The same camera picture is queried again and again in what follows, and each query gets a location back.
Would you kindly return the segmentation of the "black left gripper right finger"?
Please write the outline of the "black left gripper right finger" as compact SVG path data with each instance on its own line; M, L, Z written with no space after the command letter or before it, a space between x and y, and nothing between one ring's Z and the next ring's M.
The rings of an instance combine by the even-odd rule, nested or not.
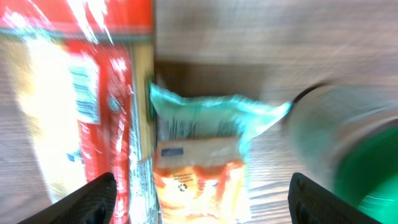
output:
M288 203L293 224L381 224L299 172L292 175Z

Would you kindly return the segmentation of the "green lid white jar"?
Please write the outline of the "green lid white jar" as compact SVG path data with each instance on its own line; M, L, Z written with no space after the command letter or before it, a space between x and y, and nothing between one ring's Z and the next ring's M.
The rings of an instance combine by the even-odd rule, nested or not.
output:
M366 86L298 94L282 130L320 184L381 223L397 223L397 103Z

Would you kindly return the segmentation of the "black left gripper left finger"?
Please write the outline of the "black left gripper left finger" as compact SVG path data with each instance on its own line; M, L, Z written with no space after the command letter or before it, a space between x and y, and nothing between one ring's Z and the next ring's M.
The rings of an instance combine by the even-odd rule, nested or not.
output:
M109 224L116 194L114 175L106 172L18 224Z

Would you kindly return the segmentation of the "teal orange snack packet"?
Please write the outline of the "teal orange snack packet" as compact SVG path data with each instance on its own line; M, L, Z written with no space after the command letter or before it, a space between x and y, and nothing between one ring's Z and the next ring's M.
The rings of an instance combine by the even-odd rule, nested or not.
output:
M184 98L155 84L150 102L169 130L152 167L162 221L249 221L251 140L280 121L290 104L269 106L242 95Z

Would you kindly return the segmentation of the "long red orange spaghetti pack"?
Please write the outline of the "long red orange spaghetti pack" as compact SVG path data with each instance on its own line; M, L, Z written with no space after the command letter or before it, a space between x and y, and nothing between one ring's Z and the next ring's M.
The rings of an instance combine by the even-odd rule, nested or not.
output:
M111 223L157 223L151 0L1 0L1 46L49 199L114 175Z

